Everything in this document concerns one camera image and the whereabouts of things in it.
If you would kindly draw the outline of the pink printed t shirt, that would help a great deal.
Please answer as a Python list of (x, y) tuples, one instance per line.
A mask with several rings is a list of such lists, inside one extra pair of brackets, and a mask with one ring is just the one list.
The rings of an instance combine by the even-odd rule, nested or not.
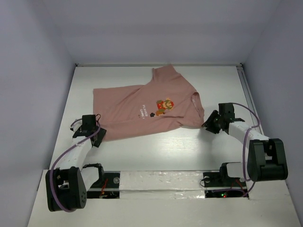
[(105, 141), (178, 129), (200, 128), (204, 109), (197, 90), (172, 65), (152, 70), (145, 85), (96, 88), (93, 113), (100, 114)]

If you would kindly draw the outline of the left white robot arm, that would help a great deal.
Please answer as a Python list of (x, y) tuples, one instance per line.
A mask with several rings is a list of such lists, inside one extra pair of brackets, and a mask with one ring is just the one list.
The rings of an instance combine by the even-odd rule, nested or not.
[(45, 175), (50, 212), (82, 209), (92, 186), (106, 186), (103, 166), (100, 163), (84, 163), (87, 154), (100, 146), (107, 132), (101, 128), (100, 117), (100, 114), (83, 115), (71, 124), (72, 146), (54, 161)]

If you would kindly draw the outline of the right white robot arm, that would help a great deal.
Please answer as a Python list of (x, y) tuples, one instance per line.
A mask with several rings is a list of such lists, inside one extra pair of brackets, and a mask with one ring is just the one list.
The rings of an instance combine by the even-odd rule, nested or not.
[[(249, 126), (242, 118), (237, 118), (235, 105), (248, 110), (256, 118), (257, 124)], [(213, 134), (223, 131), (242, 143), (242, 171), (245, 181), (287, 179), (288, 167), (282, 140), (271, 139), (257, 132), (255, 129), (260, 126), (260, 120), (248, 107), (238, 103), (220, 103), (218, 107), (219, 110), (214, 110), (202, 127)]]

